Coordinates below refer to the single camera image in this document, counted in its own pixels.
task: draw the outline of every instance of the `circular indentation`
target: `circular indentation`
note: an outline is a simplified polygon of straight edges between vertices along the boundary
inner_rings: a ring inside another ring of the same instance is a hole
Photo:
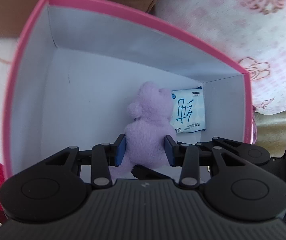
[[[186,177],[182,179],[182,183],[187,186],[194,186],[197,184],[197,179]]]
[[[104,177],[96,178],[94,180],[94,184],[98,186],[106,186],[109,183],[110,183],[110,180]]]
[[[46,199],[59,191],[59,184],[52,179],[33,179],[22,186],[23,194],[31,199]]]
[[[269,193],[268,186],[256,179],[240,179],[232,184],[231,190],[236,196],[246,200],[258,200]]]
[[[248,155],[252,158],[259,158],[262,156],[262,153],[259,150],[249,150]]]

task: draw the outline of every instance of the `white package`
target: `white package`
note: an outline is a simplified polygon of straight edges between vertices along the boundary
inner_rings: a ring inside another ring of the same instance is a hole
[[[205,130],[205,109],[202,87],[172,91],[174,100],[171,125],[176,133]]]

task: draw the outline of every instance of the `textured grip surface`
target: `textured grip surface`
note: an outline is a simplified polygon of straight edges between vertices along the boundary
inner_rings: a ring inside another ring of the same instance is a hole
[[[94,191],[81,209],[62,220],[10,220],[0,228],[0,240],[34,239],[285,240],[286,225],[278,219],[228,220],[209,209],[196,191],[179,189],[172,180],[119,179],[110,189]]]

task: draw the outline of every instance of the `gold fabric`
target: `gold fabric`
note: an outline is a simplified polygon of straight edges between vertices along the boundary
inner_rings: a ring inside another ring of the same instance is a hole
[[[255,113],[258,137],[256,145],[267,149],[271,156],[281,157],[286,148],[286,111],[264,115]]]

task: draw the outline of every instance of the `purple teddy bear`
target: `purple teddy bear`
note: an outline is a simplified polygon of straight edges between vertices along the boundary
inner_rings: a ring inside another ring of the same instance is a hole
[[[153,82],[141,85],[136,99],[127,107],[134,122],[125,127],[126,152],[119,167],[110,167],[112,179],[130,172],[135,165],[156,169],[169,165],[164,136],[176,133],[170,125],[173,111],[171,90],[159,89]]]

